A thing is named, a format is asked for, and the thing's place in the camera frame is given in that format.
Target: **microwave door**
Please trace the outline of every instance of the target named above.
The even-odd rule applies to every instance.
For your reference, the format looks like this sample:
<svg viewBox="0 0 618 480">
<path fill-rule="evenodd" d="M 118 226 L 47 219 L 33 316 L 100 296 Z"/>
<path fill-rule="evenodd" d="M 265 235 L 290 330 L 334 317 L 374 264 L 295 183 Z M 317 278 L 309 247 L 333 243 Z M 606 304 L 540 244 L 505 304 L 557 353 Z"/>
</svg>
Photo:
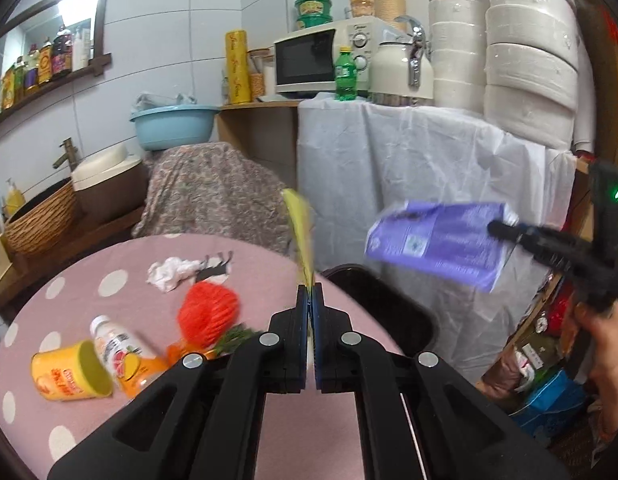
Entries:
<svg viewBox="0 0 618 480">
<path fill-rule="evenodd" d="M 276 87 L 282 87 L 278 91 L 335 88 L 335 33 L 334 29 L 322 30 L 276 43 Z"/>
</svg>

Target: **white kettle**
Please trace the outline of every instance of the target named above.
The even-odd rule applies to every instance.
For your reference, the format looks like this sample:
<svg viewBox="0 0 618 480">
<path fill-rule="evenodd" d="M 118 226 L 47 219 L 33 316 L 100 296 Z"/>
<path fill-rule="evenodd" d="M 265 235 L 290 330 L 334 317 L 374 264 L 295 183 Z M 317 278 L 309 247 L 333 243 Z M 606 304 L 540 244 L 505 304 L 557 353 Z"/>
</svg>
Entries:
<svg viewBox="0 0 618 480">
<path fill-rule="evenodd" d="M 418 20 L 398 16 L 412 34 L 378 46 L 369 67 L 369 97 L 388 106 L 433 105 L 433 69 L 425 56 L 425 30 Z"/>
</svg>

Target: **microwave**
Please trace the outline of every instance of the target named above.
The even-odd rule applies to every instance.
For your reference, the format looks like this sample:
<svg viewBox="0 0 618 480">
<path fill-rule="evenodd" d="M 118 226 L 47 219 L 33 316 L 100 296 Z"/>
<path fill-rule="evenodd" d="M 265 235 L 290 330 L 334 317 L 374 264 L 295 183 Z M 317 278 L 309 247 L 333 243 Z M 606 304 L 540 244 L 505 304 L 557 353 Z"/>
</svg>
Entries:
<svg viewBox="0 0 618 480">
<path fill-rule="evenodd" d="M 369 91 L 369 64 L 385 41 L 404 33 L 375 16 L 360 16 L 297 30 L 274 42 L 276 92 L 333 92 L 333 63 L 340 47 L 349 45 L 358 68 L 358 90 Z"/>
</svg>

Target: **glass jar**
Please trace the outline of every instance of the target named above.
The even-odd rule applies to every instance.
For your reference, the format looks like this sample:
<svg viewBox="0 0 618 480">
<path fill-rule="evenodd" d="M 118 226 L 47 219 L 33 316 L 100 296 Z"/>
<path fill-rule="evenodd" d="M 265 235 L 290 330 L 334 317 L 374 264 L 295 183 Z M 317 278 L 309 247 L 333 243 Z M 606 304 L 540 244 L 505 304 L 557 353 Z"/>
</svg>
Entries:
<svg viewBox="0 0 618 480">
<path fill-rule="evenodd" d="M 351 14 L 354 18 L 359 16 L 374 16 L 374 0 L 350 0 Z"/>
</svg>

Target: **yellow soap bottle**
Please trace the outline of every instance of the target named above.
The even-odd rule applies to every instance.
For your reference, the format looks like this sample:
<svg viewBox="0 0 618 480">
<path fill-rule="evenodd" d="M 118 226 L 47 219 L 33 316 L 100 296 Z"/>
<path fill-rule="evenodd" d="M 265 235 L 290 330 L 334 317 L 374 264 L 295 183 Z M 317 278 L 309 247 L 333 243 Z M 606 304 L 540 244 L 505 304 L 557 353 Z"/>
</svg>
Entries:
<svg viewBox="0 0 618 480">
<path fill-rule="evenodd" d="M 7 193 L 7 199 L 5 200 L 5 208 L 9 218 L 11 218 L 13 213 L 25 205 L 26 200 L 25 196 L 16 187 L 11 179 L 8 179 L 7 183 L 9 184 L 9 192 Z"/>
</svg>

